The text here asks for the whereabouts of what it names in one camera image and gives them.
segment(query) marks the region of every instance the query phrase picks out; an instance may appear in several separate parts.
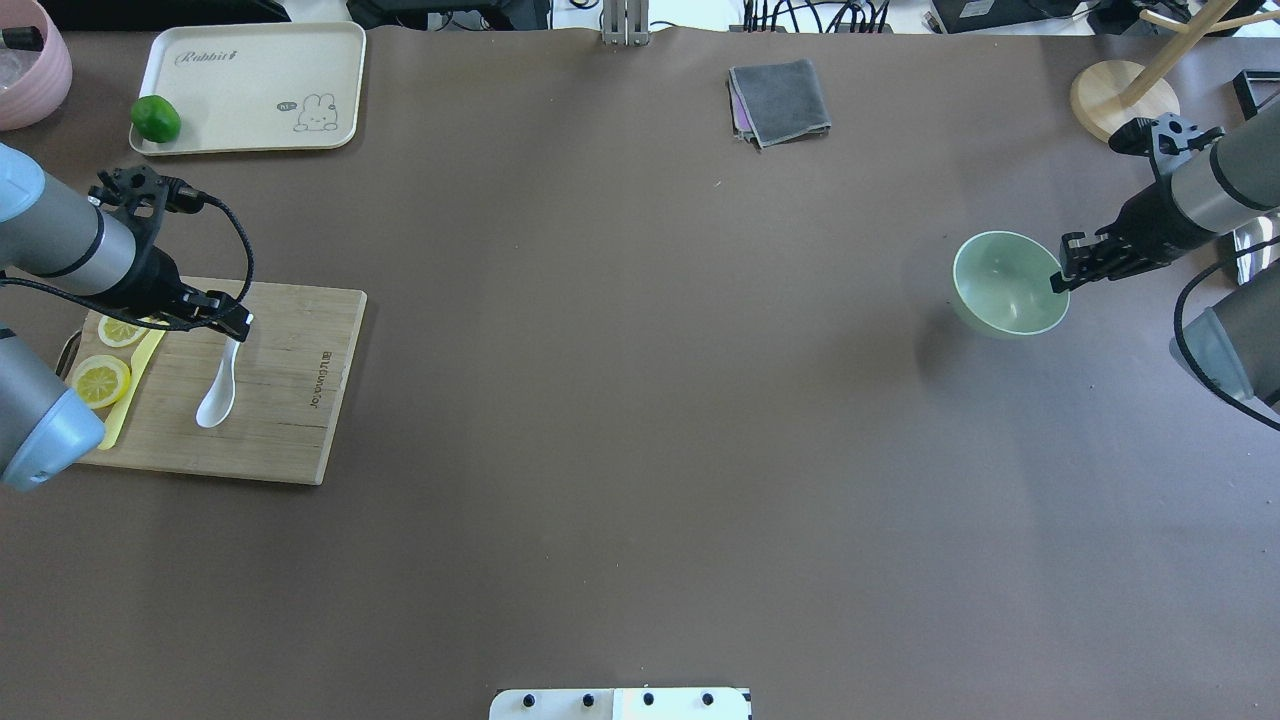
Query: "pink bowl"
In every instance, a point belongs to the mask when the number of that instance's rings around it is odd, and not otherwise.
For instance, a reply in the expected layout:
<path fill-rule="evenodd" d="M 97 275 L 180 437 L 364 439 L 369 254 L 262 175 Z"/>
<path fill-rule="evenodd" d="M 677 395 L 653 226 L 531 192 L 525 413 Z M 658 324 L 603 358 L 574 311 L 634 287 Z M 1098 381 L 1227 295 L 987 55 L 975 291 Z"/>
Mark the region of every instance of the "pink bowl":
<path fill-rule="evenodd" d="M 61 105 L 72 86 L 72 56 L 54 20 L 35 0 L 0 0 L 0 27 L 36 26 L 45 35 L 40 59 L 0 92 L 0 131 L 24 128 Z"/>

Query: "round wooden base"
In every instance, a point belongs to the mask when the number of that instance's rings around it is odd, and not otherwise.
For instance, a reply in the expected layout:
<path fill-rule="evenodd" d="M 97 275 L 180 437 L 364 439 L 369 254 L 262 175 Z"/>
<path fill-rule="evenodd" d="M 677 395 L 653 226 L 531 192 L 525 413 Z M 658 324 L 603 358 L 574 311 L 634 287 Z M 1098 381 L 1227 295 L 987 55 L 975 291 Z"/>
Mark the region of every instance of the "round wooden base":
<path fill-rule="evenodd" d="M 1071 111 L 1084 129 L 1106 142 L 1120 126 L 1132 118 L 1157 118 L 1178 113 L 1178 95 L 1160 79 L 1133 105 L 1120 102 L 1120 94 L 1142 72 L 1142 65 L 1128 60 L 1106 60 L 1085 68 L 1071 83 Z"/>

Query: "white bracket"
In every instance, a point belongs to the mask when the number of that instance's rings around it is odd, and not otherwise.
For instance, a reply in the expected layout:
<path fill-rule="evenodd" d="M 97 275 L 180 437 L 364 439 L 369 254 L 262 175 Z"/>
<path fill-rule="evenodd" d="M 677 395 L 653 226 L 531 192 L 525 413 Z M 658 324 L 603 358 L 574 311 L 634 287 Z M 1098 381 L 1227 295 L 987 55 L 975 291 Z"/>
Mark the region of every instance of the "white bracket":
<path fill-rule="evenodd" d="M 489 720 L 751 720 L 746 688 L 502 691 Z"/>

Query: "bunny illustration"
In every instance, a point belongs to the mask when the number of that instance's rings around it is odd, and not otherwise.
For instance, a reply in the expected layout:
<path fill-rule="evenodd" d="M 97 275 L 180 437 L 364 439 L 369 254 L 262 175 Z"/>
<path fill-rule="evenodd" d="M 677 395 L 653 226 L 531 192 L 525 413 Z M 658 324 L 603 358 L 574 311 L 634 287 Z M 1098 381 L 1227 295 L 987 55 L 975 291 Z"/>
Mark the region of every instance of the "bunny illustration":
<path fill-rule="evenodd" d="M 293 126 L 293 132 L 326 129 L 338 129 L 338 108 L 333 94 L 307 95 L 302 100 L 302 111 L 298 113 L 298 124 Z"/>

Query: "green bowl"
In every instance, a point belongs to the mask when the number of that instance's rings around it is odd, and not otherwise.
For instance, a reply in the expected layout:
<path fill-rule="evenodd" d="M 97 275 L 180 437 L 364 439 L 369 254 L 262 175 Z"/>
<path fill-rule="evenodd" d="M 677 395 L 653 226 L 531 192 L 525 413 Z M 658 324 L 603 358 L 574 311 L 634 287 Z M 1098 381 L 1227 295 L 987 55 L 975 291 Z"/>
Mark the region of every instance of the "green bowl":
<path fill-rule="evenodd" d="M 1052 329 L 1066 316 L 1070 293 L 1048 278 L 1057 258 L 1034 240 L 1005 231 L 975 234 L 956 251 L 951 306 L 973 329 L 1002 338 Z"/>

